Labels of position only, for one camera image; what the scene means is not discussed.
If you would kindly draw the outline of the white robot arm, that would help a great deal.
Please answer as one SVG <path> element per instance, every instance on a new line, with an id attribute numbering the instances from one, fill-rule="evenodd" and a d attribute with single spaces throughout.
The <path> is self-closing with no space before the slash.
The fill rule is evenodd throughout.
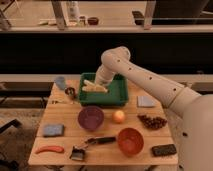
<path id="1" fill-rule="evenodd" d="M 183 119 L 178 153 L 180 171 L 213 171 L 213 95 L 191 88 L 130 62 L 124 46 L 106 50 L 95 82 L 108 86 L 121 74 Z"/>

